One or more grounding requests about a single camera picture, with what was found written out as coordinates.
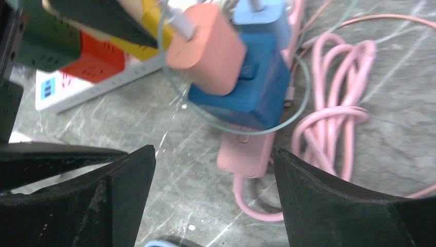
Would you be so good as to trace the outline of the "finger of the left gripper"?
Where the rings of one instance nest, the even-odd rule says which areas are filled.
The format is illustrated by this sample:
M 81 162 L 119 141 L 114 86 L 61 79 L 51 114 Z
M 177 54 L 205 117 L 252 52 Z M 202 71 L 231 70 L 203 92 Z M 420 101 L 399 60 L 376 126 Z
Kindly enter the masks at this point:
M 1 193 L 85 166 L 110 163 L 121 150 L 54 143 L 1 144 Z
M 42 1 L 43 8 L 96 39 L 116 37 L 141 44 L 149 35 L 120 1 Z

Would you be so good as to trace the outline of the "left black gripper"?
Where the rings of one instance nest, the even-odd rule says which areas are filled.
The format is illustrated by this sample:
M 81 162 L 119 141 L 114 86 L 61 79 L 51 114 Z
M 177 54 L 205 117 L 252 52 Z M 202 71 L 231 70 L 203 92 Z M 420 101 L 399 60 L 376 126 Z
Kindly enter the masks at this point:
M 23 95 L 23 87 L 10 81 L 27 15 L 20 8 L 1 1 L 1 143 L 9 143 Z

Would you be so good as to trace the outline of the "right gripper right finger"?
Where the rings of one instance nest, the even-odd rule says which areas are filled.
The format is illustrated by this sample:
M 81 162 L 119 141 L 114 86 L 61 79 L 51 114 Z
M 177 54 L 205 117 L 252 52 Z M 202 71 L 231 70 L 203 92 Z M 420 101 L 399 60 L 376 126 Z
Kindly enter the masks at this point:
M 272 153 L 290 246 L 435 246 L 435 197 L 408 199 Z

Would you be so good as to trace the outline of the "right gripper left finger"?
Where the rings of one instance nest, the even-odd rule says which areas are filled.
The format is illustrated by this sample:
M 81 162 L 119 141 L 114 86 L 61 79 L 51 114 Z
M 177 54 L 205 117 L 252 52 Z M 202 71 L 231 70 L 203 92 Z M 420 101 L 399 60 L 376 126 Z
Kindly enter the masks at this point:
M 98 165 L 27 195 L 1 195 L 1 246 L 134 246 L 155 149 Z

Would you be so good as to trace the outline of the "white power strip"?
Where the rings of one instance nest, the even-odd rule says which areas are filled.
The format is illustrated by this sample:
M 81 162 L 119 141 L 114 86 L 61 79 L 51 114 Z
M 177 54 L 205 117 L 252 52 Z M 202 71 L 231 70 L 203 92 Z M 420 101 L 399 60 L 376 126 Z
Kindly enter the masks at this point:
M 96 84 L 59 71 L 45 73 L 38 70 L 35 78 L 35 109 L 54 114 L 64 112 L 151 74 L 161 69 L 164 63 L 164 54 L 144 61 L 126 55 L 122 72 Z

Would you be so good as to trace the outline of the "light blue power strip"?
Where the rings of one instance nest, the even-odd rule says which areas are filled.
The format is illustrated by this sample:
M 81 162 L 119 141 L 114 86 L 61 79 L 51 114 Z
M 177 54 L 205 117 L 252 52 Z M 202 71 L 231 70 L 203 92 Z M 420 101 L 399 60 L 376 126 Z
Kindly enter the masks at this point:
M 175 240 L 171 239 L 156 239 L 156 240 L 150 240 L 147 242 L 144 247 L 201 247 L 201 245 L 190 242 L 190 241 L 182 241 L 179 243 L 176 243 Z

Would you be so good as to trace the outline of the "blue cube socket adapter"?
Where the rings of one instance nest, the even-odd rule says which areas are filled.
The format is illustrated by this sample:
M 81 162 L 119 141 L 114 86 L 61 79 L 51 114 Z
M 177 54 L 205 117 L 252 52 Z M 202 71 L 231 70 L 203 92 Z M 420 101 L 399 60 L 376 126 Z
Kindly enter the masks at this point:
M 247 54 L 234 90 L 216 96 L 192 85 L 188 99 L 228 124 L 270 129 L 282 115 L 290 71 L 272 34 L 241 34 L 240 37 L 247 46 Z

